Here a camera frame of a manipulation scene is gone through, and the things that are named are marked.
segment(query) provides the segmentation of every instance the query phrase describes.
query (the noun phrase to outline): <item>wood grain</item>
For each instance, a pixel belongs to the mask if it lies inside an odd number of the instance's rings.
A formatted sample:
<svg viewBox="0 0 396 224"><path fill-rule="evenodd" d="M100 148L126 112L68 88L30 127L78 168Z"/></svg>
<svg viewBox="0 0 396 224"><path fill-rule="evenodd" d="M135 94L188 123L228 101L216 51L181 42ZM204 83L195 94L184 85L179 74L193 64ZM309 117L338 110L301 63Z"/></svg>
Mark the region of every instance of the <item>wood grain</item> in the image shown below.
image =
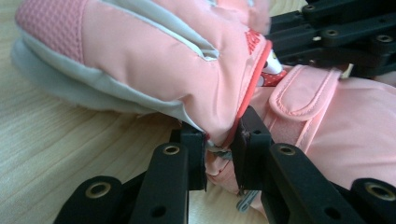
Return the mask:
<svg viewBox="0 0 396 224"><path fill-rule="evenodd" d="M122 182L144 172L152 150L178 128L161 114L98 112L63 103L20 76L9 58L18 38L21 0L0 0L0 223L51 223L84 180L112 175ZM271 15L304 1L272 0ZM239 199L209 184L190 199L190 223L264 223Z"/></svg>

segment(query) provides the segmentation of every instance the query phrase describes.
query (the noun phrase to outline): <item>velcro strap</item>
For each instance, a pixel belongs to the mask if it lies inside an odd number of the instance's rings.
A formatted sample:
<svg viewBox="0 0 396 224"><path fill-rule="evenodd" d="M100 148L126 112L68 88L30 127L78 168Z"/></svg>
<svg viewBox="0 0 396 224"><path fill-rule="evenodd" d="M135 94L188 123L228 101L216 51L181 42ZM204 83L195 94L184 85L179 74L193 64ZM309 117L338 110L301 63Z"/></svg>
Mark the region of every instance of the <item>velcro strap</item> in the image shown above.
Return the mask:
<svg viewBox="0 0 396 224"><path fill-rule="evenodd" d="M338 69L298 65L281 80L269 99L264 118L276 142L307 151L334 95Z"/></svg>

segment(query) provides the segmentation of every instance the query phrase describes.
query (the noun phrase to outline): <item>wooden table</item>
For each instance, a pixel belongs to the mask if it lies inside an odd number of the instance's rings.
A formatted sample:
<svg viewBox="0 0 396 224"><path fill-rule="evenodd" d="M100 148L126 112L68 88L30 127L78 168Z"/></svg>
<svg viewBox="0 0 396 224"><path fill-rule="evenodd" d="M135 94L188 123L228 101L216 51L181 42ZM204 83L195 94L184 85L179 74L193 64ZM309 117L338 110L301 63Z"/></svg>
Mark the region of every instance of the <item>wooden table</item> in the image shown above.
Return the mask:
<svg viewBox="0 0 396 224"><path fill-rule="evenodd" d="M167 142L176 120L161 114L98 112L63 103L22 78L9 53L19 36L21 0L0 0L0 223L51 223L84 180L111 175L125 182L144 172L152 150ZM273 0L271 15L303 0ZM190 223L265 223L238 198L212 184L190 198Z"/></svg>

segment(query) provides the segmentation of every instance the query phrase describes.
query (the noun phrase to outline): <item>pink mesh fabric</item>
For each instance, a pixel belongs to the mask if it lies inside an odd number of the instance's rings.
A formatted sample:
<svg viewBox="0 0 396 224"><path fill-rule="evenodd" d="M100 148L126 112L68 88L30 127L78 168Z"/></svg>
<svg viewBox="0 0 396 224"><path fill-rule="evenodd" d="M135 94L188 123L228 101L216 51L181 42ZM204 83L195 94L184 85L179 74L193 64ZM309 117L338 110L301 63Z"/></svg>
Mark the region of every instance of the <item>pink mesh fabric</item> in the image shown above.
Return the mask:
<svg viewBox="0 0 396 224"><path fill-rule="evenodd" d="M16 21L51 49L83 63L81 24L87 1L25 0L16 13Z"/></svg>

